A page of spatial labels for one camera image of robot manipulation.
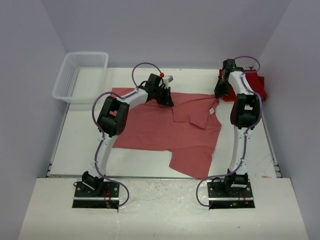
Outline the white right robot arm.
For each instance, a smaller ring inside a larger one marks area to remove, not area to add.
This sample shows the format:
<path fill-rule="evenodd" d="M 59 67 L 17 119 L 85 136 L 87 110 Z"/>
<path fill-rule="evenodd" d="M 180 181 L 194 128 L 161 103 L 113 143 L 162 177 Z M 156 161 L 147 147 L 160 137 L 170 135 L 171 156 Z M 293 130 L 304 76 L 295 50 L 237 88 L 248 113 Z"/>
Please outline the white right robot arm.
<path fill-rule="evenodd" d="M 230 89 L 235 93 L 235 100 L 230 113 L 233 125 L 233 152 L 227 174 L 223 179 L 223 191 L 233 197 L 246 189 L 249 183 L 247 170 L 247 150 L 254 128 L 262 117 L 262 97 L 254 91 L 246 79 L 243 67 L 236 65 L 235 59 L 226 59 L 222 63 L 214 94 L 217 99 L 228 96 Z"/>

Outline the pink t shirt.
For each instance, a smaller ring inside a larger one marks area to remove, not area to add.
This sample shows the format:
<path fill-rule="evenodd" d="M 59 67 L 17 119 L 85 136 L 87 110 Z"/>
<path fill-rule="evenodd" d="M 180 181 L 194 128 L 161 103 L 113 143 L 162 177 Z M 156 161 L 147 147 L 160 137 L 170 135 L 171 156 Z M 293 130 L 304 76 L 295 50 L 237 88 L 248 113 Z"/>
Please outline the pink t shirt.
<path fill-rule="evenodd" d="M 171 93 L 173 106 L 155 100 L 128 113 L 115 148 L 172 153 L 169 167 L 192 178 L 208 176 L 221 123 L 216 116 L 219 99 L 200 93 Z"/>

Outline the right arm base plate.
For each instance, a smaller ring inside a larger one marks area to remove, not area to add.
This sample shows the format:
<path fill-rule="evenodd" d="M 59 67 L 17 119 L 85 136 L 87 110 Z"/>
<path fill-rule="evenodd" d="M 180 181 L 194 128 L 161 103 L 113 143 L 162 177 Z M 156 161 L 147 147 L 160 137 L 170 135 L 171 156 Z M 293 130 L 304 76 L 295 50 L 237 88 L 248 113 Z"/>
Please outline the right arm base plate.
<path fill-rule="evenodd" d="M 222 178 L 207 181 L 209 209 L 255 208 L 251 183 L 246 187 L 229 187 Z"/>

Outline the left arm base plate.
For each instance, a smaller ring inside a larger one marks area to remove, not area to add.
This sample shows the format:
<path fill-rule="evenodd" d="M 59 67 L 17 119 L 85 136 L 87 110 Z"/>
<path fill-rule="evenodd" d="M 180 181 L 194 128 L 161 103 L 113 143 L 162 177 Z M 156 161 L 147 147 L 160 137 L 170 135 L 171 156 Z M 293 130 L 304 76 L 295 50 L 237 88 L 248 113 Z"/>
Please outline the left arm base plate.
<path fill-rule="evenodd" d="M 119 184 L 98 178 L 87 182 L 79 180 L 74 182 L 73 186 L 75 187 L 75 192 L 72 208 L 119 209 Z"/>

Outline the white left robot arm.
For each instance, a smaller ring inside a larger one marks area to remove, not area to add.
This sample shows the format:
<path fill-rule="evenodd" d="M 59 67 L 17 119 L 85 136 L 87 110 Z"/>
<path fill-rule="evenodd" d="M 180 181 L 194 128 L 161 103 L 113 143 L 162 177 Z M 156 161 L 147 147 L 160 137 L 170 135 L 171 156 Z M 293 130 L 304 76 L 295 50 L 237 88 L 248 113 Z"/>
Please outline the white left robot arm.
<path fill-rule="evenodd" d="M 94 155 L 93 164 L 82 175 L 82 183 L 92 196 L 97 197 L 103 193 L 102 181 L 107 178 L 108 158 L 116 139 L 126 127 L 129 111 L 151 100 L 156 100 L 159 105 L 173 107 L 169 86 L 172 81 L 171 75 L 161 76 L 152 73 L 145 83 L 141 83 L 123 96 L 108 92 L 109 96 L 104 100 L 98 118 L 94 117 L 95 106 L 105 93 L 94 101 L 91 110 L 92 119 L 102 136 Z"/>

